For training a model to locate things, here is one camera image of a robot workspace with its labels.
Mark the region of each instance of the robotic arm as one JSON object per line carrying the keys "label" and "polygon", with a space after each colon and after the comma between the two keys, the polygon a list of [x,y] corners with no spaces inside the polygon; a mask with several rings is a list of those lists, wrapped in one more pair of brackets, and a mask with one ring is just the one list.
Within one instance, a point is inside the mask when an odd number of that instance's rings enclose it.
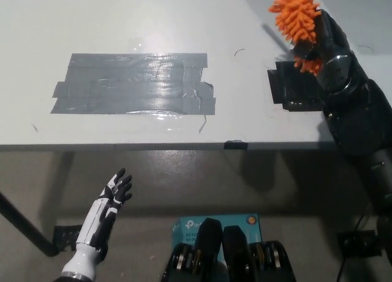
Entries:
{"label": "robotic arm", "polygon": [[293,53],[322,60],[317,80],[325,121],[361,177],[379,216],[377,231],[392,264],[392,108],[358,63],[342,29],[321,11],[315,18],[316,45],[300,42]]}
{"label": "robotic arm", "polygon": [[127,194],[132,187],[132,177],[120,180],[124,174],[125,169],[121,169],[114,175],[92,204],[77,239],[76,253],[55,282],[95,281],[96,266],[106,257],[117,212],[132,197]]}

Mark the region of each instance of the orange spiky ball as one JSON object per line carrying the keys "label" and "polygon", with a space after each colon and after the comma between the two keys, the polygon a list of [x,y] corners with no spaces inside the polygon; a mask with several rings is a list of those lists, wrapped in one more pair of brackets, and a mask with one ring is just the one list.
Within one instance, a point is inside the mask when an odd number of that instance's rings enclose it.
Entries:
{"label": "orange spiky ball", "polygon": [[[275,25],[286,36],[296,44],[299,40],[316,42],[314,32],[314,18],[321,12],[316,11],[319,4],[314,0],[275,0],[268,9],[270,12],[278,13]],[[321,60],[305,60],[295,57],[295,66],[301,67],[301,72],[311,72],[317,75],[321,68]]]}

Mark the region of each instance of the black cable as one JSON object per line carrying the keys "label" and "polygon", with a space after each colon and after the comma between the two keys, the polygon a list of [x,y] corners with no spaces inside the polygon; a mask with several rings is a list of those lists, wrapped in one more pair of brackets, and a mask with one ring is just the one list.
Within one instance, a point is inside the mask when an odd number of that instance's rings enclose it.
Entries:
{"label": "black cable", "polygon": [[[372,207],[371,204],[367,205],[365,211],[363,212],[363,214],[359,218],[358,222],[356,222],[356,225],[355,225],[355,228],[354,228],[354,232],[358,230],[358,228],[360,227],[360,224],[361,224],[363,218],[368,214],[368,212],[369,212],[371,207]],[[345,265],[345,258],[343,258],[341,267],[339,269],[339,273],[337,274],[337,277],[336,277],[336,282],[340,282],[340,280],[341,280],[341,277],[342,277],[342,274],[343,274],[343,270],[344,270],[344,265]]]}

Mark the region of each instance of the gray duct tape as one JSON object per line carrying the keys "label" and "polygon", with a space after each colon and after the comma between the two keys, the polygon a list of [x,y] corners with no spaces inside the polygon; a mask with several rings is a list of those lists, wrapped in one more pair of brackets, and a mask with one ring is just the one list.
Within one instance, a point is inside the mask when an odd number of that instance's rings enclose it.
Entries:
{"label": "gray duct tape", "polygon": [[66,75],[67,83],[89,83],[100,80],[127,82],[200,82],[202,68],[128,69],[126,67],[73,67]]}
{"label": "gray duct tape", "polygon": [[214,97],[214,88],[204,82],[123,82],[101,80],[87,85],[58,82],[53,97],[55,98],[98,98],[98,97]]}
{"label": "gray duct tape", "polygon": [[215,98],[58,98],[52,113],[174,113],[182,115],[214,115]]}
{"label": "gray duct tape", "polygon": [[72,54],[69,67],[207,67],[206,53]]}
{"label": "gray duct tape", "polygon": [[52,113],[215,114],[207,54],[73,54]]}

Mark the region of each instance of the white robotic hand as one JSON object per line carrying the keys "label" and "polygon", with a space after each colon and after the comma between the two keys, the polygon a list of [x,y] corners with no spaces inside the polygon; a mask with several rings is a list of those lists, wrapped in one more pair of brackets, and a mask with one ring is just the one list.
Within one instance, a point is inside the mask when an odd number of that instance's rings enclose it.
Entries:
{"label": "white robotic hand", "polygon": [[125,169],[121,169],[114,175],[92,204],[76,242],[76,253],[61,272],[67,281],[95,280],[96,266],[105,259],[108,251],[108,239],[117,212],[132,197],[127,193],[132,187],[132,176],[120,180],[124,174]]}

